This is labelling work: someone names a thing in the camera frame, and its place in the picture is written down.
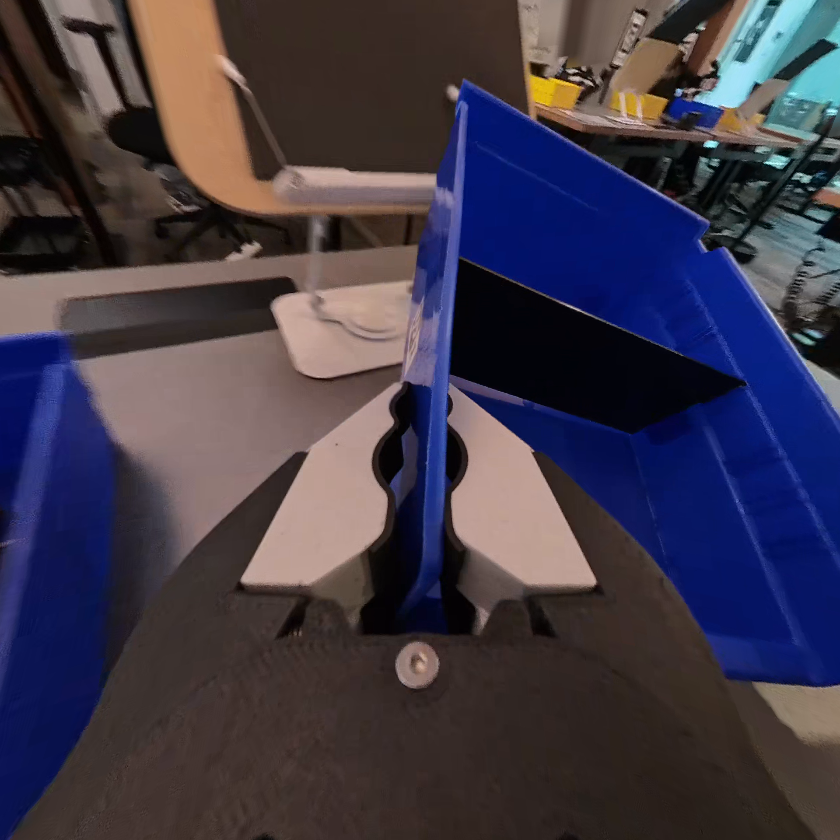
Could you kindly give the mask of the small blue bin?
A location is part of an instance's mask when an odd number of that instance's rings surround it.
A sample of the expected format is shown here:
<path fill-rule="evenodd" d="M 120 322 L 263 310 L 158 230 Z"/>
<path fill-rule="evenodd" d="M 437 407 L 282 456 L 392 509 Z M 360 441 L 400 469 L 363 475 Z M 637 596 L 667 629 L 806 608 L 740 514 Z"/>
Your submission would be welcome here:
<path fill-rule="evenodd" d="M 673 98 L 663 112 L 663 121 L 675 130 L 711 132 L 723 115 L 719 107 L 701 101 Z"/>

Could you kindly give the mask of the black bin divider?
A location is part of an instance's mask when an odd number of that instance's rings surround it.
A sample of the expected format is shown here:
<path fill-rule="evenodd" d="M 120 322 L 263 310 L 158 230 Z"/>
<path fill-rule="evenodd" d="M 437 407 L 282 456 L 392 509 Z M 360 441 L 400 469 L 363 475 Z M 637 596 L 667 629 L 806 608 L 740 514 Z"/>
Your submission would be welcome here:
<path fill-rule="evenodd" d="M 463 258 L 449 359 L 460 380 L 626 434 L 746 386 Z"/>

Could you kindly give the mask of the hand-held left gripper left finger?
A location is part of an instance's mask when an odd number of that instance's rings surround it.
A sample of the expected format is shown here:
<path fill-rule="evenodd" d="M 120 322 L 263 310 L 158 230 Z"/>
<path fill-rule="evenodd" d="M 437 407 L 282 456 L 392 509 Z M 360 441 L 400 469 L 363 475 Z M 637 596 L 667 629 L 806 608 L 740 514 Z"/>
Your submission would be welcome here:
<path fill-rule="evenodd" d="M 304 454 L 239 583 L 251 594 L 307 595 L 359 614 L 383 588 L 403 469 L 404 385 L 393 384 Z"/>

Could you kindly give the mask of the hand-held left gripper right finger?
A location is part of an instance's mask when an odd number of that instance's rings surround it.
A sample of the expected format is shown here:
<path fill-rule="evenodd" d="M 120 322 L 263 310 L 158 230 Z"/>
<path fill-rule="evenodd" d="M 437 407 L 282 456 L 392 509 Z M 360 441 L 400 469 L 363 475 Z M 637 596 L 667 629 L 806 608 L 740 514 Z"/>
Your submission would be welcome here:
<path fill-rule="evenodd" d="M 465 445 L 466 469 L 450 497 L 465 548 L 457 588 L 478 614 L 533 595 L 593 592 L 595 574 L 534 451 L 454 386 L 449 425 Z"/>

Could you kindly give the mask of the black office chair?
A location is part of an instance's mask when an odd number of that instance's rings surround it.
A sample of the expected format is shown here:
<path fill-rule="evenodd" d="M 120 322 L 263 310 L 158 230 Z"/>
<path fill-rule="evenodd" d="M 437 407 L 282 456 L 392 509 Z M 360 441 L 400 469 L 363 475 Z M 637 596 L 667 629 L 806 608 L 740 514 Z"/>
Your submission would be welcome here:
<path fill-rule="evenodd" d="M 173 213 L 153 220 L 154 235 L 166 239 L 173 226 L 188 226 L 184 235 L 170 247 L 166 255 L 168 260 L 181 259 L 189 245 L 212 229 L 221 238 L 229 238 L 234 243 L 234 250 L 226 257 L 228 261 L 252 259 L 263 254 L 262 245 L 244 230 L 236 214 L 204 197 L 176 167 L 152 108 L 129 108 L 114 114 L 108 121 L 107 135 L 121 151 L 139 156 L 143 168 L 161 182 Z"/>

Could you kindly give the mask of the yellow plastic bin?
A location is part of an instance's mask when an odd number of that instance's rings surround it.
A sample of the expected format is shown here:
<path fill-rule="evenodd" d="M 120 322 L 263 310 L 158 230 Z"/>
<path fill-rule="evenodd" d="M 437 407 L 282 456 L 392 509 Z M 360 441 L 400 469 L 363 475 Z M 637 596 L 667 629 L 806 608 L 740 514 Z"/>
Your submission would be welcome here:
<path fill-rule="evenodd" d="M 610 100 L 610 109 L 618 119 L 629 122 L 657 122 L 669 104 L 667 98 L 651 93 L 632 91 L 614 91 Z"/>
<path fill-rule="evenodd" d="M 531 74 L 528 80 L 533 104 L 549 109 L 574 109 L 583 90 L 582 86 L 562 79 Z"/>

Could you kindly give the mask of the long wooden work table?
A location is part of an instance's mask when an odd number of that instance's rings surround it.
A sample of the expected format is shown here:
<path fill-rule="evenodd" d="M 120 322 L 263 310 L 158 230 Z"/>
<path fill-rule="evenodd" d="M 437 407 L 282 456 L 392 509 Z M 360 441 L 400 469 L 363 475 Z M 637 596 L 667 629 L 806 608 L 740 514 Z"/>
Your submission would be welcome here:
<path fill-rule="evenodd" d="M 671 128 L 663 123 L 638 120 L 620 121 L 603 115 L 582 112 L 578 109 L 552 108 L 537 104 L 536 117 L 577 133 L 598 136 L 612 136 L 626 139 L 672 140 L 689 142 L 718 142 L 743 145 L 751 148 L 794 149 L 818 142 L 831 152 L 839 151 L 839 140 L 823 138 L 815 133 L 804 137 L 782 130 L 749 129 L 746 132 L 731 132 L 722 129 Z"/>

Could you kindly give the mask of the white desk stand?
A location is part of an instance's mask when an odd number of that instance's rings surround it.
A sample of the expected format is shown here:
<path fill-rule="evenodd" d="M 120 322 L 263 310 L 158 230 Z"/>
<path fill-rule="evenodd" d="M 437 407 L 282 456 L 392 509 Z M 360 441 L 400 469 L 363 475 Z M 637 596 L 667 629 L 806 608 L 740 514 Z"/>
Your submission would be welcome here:
<path fill-rule="evenodd" d="M 293 206 L 431 203 L 436 191 L 433 174 L 289 164 L 246 78 L 229 58 L 216 56 L 216 61 L 226 78 L 244 94 L 279 163 L 272 182 L 279 199 Z M 403 359 L 413 281 L 323 288 L 326 227 L 325 216 L 310 216 L 309 264 L 303 289 L 270 304 L 293 366 L 309 378 L 332 380 L 398 365 Z"/>

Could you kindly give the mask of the small cardboard box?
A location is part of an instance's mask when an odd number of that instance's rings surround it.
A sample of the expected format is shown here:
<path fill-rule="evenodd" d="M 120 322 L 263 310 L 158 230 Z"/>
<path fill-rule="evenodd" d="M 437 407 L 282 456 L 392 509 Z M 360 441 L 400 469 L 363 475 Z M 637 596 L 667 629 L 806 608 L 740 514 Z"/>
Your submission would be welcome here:
<path fill-rule="evenodd" d="M 674 44 L 656 38 L 643 38 L 616 71 L 611 89 L 615 92 L 647 94 L 674 62 L 681 61 L 682 57 L 680 42 Z"/>

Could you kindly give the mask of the blue plastic bin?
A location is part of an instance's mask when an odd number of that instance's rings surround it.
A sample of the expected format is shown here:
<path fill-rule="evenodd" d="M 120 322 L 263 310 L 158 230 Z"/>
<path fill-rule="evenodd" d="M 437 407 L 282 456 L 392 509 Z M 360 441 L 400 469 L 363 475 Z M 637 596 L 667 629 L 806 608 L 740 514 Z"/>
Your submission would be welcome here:
<path fill-rule="evenodd" d="M 2 838 L 54 780 L 100 697 L 115 471 L 67 336 L 2 337 Z"/>
<path fill-rule="evenodd" d="M 663 572 L 727 677 L 838 684 L 838 412 L 707 223 L 464 82 L 418 250 L 403 379 L 416 609 L 444 567 L 459 258 L 746 386 L 626 434 L 462 382 Z"/>

